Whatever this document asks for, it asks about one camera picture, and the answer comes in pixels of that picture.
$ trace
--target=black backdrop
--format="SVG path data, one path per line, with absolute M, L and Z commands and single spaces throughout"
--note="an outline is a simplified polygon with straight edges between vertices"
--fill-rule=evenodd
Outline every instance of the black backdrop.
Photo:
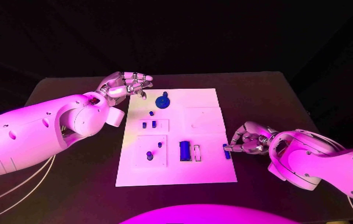
M 348 69 L 318 75 L 339 53 L 318 56 L 352 15 L 353 0 L 0 0 L 0 110 L 45 77 L 276 70 L 336 136 L 348 103 L 326 97 Z

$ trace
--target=small blue piece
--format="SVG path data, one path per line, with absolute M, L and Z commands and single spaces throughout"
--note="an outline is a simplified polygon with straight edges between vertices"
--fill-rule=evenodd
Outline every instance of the small blue piece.
M 153 153 L 149 151 L 146 154 L 148 154 L 148 159 L 152 161 L 153 160 Z
M 227 159 L 231 159 L 231 153 L 228 152 L 228 151 L 225 151 L 225 155 L 227 155 Z
M 192 161 L 189 141 L 181 142 L 181 161 Z
M 165 109 L 168 108 L 169 104 L 171 104 L 171 100 L 168 98 L 168 92 L 163 92 L 163 96 L 161 96 L 156 99 L 156 106 L 158 108 Z

